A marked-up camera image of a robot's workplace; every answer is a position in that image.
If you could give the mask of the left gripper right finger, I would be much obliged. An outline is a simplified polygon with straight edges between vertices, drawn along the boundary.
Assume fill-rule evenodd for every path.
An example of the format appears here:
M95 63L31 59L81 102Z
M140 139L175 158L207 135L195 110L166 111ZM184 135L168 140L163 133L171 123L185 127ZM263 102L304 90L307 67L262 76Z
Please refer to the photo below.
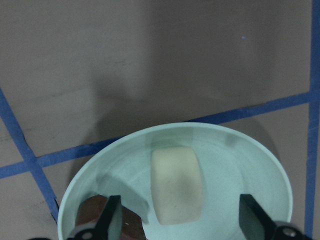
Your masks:
M274 221L251 194L239 197L239 227L246 240L309 240L289 222Z

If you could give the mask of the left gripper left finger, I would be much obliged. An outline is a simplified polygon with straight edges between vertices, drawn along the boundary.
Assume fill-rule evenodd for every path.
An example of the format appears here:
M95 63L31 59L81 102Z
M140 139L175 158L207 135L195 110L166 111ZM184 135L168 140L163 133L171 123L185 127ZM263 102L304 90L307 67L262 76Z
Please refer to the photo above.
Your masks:
M122 203L120 195L106 201L97 222L80 224L72 230L73 240L119 240L122 232Z

